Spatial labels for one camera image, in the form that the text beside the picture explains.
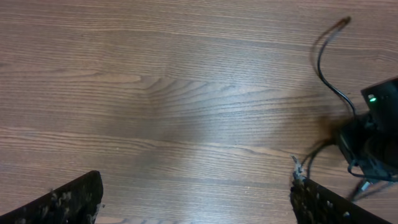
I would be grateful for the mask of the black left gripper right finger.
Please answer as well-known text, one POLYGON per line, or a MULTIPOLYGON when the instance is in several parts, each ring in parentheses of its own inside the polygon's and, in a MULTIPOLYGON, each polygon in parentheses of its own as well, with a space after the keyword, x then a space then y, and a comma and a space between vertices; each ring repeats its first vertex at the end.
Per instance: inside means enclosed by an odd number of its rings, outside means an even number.
POLYGON ((300 161, 292 156, 290 202, 298 224, 389 224, 365 209, 302 175, 300 161))

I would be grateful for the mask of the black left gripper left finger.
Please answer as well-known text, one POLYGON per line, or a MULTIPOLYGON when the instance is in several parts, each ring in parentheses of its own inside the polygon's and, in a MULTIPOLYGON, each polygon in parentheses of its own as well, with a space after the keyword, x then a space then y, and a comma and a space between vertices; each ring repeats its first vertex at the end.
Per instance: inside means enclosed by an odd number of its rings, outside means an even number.
POLYGON ((91 224, 103 197, 100 172, 92 170, 36 200, 1 215, 10 224, 91 224))

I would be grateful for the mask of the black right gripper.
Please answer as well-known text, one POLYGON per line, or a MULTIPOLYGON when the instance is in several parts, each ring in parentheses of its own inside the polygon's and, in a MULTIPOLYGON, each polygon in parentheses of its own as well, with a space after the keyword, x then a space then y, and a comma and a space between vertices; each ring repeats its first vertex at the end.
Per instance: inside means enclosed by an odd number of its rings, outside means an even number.
POLYGON ((348 121, 335 131, 334 137, 352 176, 397 182, 397 167, 388 164, 384 157, 388 136, 380 132, 371 114, 348 121))

